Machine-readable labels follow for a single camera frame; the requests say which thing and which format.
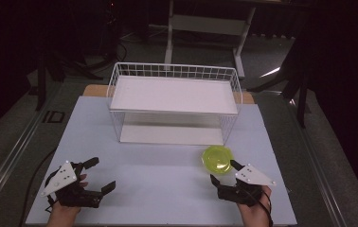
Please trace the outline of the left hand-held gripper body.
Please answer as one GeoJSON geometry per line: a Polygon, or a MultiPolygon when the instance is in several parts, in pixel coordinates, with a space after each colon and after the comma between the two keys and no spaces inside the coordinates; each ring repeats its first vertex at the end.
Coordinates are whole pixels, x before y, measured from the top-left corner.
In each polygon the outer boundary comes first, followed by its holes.
{"type": "Polygon", "coordinates": [[[40,193],[50,206],[58,201],[63,206],[98,208],[101,192],[89,191],[81,186],[83,163],[66,161],[45,180],[45,189],[40,193]]]}

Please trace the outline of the white desk frame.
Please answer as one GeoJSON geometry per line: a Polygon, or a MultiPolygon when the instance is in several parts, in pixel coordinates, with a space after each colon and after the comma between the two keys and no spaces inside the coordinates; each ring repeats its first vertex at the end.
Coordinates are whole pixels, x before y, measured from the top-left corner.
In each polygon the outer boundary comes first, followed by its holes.
{"type": "Polygon", "coordinates": [[[171,64],[174,30],[238,36],[240,38],[239,44],[232,50],[232,53],[238,76],[240,79],[244,79],[245,73],[242,63],[242,50],[252,24],[255,11],[255,7],[250,7],[246,13],[245,20],[182,15],[174,13],[174,0],[169,0],[168,42],[164,63],[171,64]]]}

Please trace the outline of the white wire shelf rack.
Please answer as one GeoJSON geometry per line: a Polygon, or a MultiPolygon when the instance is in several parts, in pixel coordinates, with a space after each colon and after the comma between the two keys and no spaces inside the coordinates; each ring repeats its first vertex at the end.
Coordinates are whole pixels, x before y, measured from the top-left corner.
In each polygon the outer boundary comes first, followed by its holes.
{"type": "Polygon", "coordinates": [[[119,62],[106,96],[121,143],[223,145],[241,111],[232,67],[119,62]]]}

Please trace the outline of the metal floor rail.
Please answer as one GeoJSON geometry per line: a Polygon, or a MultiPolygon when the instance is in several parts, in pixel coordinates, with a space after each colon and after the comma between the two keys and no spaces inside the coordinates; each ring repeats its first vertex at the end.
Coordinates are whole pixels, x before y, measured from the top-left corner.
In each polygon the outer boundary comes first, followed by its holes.
{"type": "Polygon", "coordinates": [[[293,99],[285,101],[287,109],[290,112],[290,115],[293,119],[294,124],[299,132],[303,146],[306,149],[307,153],[307,162],[309,163],[310,169],[314,176],[315,183],[320,191],[323,202],[325,203],[326,209],[330,215],[331,222],[333,227],[348,227],[342,212],[340,211],[338,202],[334,197],[333,191],[329,184],[329,181],[325,175],[325,172],[320,165],[320,162],[315,153],[315,147],[306,132],[305,129],[302,129],[298,120],[296,119],[297,106],[293,99]]]}
{"type": "Polygon", "coordinates": [[[35,110],[36,99],[25,95],[0,119],[0,191],[58,92],[58,90],[50,91],[38,111],[35,110]]]}

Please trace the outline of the person's right hand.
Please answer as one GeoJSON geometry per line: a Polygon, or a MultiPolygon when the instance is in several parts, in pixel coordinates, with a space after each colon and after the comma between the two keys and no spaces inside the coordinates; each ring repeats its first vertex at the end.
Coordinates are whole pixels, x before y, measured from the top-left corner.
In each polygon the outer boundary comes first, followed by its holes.
{"type": "Polygon", "coordinates": [[[237,204],[242,217],[243,227],[270,227],[271,226],[271,189],[263,186],[260,202],[254,206],[237,204]]]}

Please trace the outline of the person's left hand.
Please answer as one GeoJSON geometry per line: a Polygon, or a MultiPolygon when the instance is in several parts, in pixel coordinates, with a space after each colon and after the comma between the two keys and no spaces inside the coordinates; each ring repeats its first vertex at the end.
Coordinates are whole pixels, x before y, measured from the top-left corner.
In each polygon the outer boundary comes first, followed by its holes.
{"type": "Polygon", "coordinates": [[[80,211],[80,207],[63,206],[56,201],[45,227],[73,227],[80,211]]]}

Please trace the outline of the green translucent bowl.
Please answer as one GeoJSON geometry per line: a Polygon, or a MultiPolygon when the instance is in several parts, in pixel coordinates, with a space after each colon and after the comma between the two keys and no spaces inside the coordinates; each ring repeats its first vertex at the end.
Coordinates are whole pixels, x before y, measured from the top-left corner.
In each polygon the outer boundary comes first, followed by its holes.
{"type": "Polygon", "coordinates": [[[230,161],[234,159],[230,148],[210,146],[201,156],[204,167],[211,173],[226,174],[232,169],[230,161]]]}

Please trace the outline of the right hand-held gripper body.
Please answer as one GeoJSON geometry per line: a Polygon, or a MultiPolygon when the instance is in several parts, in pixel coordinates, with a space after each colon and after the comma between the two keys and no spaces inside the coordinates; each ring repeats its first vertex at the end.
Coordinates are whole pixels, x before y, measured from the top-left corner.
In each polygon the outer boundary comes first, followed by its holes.
{"type": "Polygon", "coordinates": [[[251,164],[246,164],[243,169],[235,173],[235,184],[224,185],[217,189],[218,198],[225,201],[232,201],[254,206],[260,201],[262,187],[276,185],[277,182],[269,178],[263,172],[251,164]]]}

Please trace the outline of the black metal stand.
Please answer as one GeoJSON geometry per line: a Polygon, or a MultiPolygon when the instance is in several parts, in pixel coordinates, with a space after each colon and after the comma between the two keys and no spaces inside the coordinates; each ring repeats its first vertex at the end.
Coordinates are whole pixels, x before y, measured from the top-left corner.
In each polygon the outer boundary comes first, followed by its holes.
{"type": "Polygon", "coordinates": [[[107,66],[112,62],[111,59],[105,59],[95,64],[81,65],[76,61],[69,60],[58,51],[49,50],[40,50],[37,57],[37,85],[33,86],[29,91],[31,95],[37,97],[36,111],[40,111],[45,105],[47,74],[55,81],[63,81],[65,78],[63,66],[66,66],[85,78],[98,80],[100,77],[93,74],[92,70],[107,66]]]}
{"type": "Polygon", "coordinates": [[[296,119],[302,129],[306,128],[304,114],[310,75],[310,72],[304,66],[305,63],[306,59],[302,57],[301,52],[292,47],[273,79],[262,85],[247,88],[248,92],[258,93],[287,80],[281,95],[284,99],[291,100],[296,94],[299,94],[296,119]]]}

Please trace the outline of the black rectangular floor plate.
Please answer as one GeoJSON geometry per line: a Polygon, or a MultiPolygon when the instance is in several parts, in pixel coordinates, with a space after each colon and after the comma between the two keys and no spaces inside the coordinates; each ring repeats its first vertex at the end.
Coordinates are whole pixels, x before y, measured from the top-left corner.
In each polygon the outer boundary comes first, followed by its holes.
{"type": "Polygon", "coordinates": [[[47,111],[43,118],[43,123],[62,123],[65,118],[65,112],[47,111]]]}

